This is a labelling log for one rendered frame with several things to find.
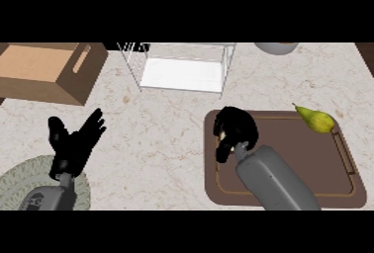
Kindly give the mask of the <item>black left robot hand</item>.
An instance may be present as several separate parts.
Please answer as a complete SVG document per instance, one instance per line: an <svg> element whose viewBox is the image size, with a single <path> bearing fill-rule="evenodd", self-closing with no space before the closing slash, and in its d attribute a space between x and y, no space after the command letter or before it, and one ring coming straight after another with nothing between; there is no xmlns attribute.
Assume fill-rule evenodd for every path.
<svg viewBox="0 0 374 253"><path fill-rule="evenodd" d="M58 181L61 174L77 177L83 171L92 149L107 130L102 111L96 109L90 114L80 130L68 132L59 117L49 118L50 145L55 150L55 160L50 177Z"/></svg>

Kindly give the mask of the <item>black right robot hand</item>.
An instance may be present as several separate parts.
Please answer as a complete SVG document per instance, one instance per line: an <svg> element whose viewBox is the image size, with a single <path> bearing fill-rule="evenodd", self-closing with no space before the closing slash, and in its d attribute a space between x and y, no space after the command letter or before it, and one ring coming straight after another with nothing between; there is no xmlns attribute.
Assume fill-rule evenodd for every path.
<svg viewBox="0 0 374 253"><path fill-rule="evenodd" d="M231 148L238 143L247 142L246 148L251 150L259 140L259 130L251 115L235 107L225 107L216 115L213 134L225 138L216 148L216 161L225 163L231 153Z"/></svg>

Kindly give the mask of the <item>brown tray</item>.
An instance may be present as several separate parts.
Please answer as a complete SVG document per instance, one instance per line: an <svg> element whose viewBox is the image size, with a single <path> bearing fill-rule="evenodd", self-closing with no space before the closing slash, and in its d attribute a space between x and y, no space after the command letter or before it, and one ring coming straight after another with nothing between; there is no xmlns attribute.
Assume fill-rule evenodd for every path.
<svg viewBox="0 0 374 253"><path fill-rule="evenodd" d="M217 111L204 118L204 189L210 200L226 206L259 205L235 173L237 161L216 162L219 137L213 134ZM269 145L309 186L318 203L330 209L359 209L367 191L339 127L330 133L312 131L293 111L253 111L259 145Z"/></svg>

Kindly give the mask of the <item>grey-green round placemat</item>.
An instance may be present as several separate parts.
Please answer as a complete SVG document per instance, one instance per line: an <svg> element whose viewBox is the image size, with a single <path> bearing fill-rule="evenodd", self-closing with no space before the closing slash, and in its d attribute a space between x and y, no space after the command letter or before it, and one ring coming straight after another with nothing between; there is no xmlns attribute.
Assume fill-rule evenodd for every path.
<svg viewBox="0 0 374 253"><path fill-rule="evenodd" d="M0 176L0 211L15 211L28 193L43 186L58 186L59 182L50 178L53 155L40 155L25 160ZM77 200L76 211L90 209L90 187L84 172L74 179Z"/></svg>

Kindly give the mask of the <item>yellow-green pear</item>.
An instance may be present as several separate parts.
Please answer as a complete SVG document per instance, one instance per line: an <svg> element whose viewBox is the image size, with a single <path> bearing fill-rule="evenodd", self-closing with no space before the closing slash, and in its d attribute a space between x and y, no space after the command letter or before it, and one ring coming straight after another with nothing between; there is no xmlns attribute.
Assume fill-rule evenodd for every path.
<svg viewBox="0 0 374 253"><path fill-rule="evenodd" d="M328 133L334 128L334 120L330 114L315 111L306 107L296 106L299 115L302 116L308 127L318 133Z"/></svg>

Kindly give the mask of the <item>brown cardboard box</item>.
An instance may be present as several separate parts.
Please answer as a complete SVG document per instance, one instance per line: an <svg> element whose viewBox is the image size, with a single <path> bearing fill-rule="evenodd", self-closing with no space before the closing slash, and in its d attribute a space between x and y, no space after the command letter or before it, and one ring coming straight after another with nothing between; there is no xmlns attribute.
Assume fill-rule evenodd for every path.
<svg viewBox="0 0 374 253"><path fill-rule="evenodd" d="M101 42L0 42L0 101L83 106L107 56Z"/></svg>

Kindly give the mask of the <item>grey bowl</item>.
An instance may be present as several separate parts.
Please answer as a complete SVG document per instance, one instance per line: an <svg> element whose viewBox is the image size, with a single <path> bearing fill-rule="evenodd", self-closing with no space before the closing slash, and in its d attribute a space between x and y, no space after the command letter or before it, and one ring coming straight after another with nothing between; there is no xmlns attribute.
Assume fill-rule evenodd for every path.
<svg viewBox="0 0 374 253"><path fill-rule="evenodd" d="M296 42L256 42L256 46L269 54L287 55L299 44Z"/></svg>

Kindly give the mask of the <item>dark brown block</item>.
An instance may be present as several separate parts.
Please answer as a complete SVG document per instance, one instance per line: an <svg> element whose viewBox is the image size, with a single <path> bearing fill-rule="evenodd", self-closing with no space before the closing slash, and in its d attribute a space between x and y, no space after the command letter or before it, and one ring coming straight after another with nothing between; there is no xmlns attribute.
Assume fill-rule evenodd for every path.
<svg viewBox="0 0 374 253"><path fill-rule="evenodd" d="M374 76L374 42L358 42L356 48L362 56L370 73Z"/></svg>

